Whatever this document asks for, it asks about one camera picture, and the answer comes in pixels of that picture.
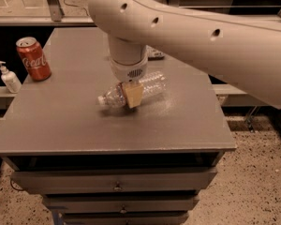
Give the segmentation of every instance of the terrazzo floor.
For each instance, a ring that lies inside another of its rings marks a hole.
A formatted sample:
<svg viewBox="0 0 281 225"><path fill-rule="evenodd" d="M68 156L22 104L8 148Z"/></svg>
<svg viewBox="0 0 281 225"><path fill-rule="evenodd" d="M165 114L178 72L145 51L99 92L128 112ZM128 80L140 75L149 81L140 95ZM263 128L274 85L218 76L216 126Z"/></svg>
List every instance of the terrazzo floor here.
<svg viewBox="0 0 281 225"><path fill-rule="evenodd" d="M217 165L218 175L185 225L281 225L281 134L271 116L258 115L255 133L248 131L242 115L226 116L237 143ZM52 225L52 216L40 196L10 186L12 170L4 164L0 174L0 225Z"/></svg>

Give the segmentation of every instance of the plastic bottle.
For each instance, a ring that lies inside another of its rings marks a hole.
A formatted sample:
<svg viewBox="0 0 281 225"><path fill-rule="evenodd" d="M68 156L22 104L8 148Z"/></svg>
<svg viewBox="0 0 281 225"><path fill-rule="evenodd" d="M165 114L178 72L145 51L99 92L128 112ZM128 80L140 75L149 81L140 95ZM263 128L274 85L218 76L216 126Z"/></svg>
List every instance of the plastic bottle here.
<svg viewBox="0 0 281 225"><path fill-rule="evenodd" d="M156 71L145 75L140 79L143 84L142 99L146 99L166 90L166 77L162 72Z"/></svg>
<svg viewBox="0 0 281 225"><path fill-rule="evenodd" d="M8 91L12 94L19 92L22 84L17 75L13 71L9 71L7 67L3 66L6 62L0 61L0 70L2 72L1 79L6 85Z"/></svg>
<svg viewBox="0 0 281 225"><path fill-rule="evenodd" d="M142 99L146 99L166 90L166 78L162 72L157 71L145 75L140 79L143 84ZM110 106L112 108L120 108L126 105L122 86L120 83L111 87L103 96L98 97L101 106Z"/></svg>

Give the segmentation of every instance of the gray tabletop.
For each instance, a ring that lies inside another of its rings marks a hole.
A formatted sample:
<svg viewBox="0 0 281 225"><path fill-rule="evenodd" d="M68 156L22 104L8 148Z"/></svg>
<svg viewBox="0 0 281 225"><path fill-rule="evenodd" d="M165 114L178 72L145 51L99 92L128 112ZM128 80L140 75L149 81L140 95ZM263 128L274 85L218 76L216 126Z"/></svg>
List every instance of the gray tabletop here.
<svg viewBox="0 0 281 225"><path fill-rule="evenodd" d="M148 72L168 78L167 91L134 111L108 110L96 101L116 83L105 34L58 28L44 50L52 76L26 79L0 123L0 156L235 149L206 74L169 56L149 62Z"/></svg>

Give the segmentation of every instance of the red soda can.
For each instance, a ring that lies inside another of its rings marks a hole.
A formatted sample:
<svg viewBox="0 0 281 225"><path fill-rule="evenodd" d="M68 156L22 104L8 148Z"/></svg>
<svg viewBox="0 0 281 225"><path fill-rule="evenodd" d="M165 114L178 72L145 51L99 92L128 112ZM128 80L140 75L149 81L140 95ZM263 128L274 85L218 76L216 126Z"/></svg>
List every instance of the red soda can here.
<svg viewBox="0 0 281 225"><path fill-rule="evenodd" d="M51 70L45 54L34 37L23 37L16 42L17 52L34 81L42 81L50 77Z"/></svg>

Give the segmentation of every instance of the pump bottle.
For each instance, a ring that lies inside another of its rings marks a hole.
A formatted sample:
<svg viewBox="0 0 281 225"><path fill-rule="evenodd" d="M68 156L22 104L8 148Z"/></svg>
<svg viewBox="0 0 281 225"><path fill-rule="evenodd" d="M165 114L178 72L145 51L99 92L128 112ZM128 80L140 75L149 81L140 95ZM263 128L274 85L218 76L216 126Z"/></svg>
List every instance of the pump bottle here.
<svg viewBox="0 0 281 225"><path fill-rule="evenodd" d="M12 94L16 94L20 91L22 84L13 71L9 71L7 67L3 66L5 63L6 62L0 61L0 70L2 72L1 79L8 91Z"/></svg>

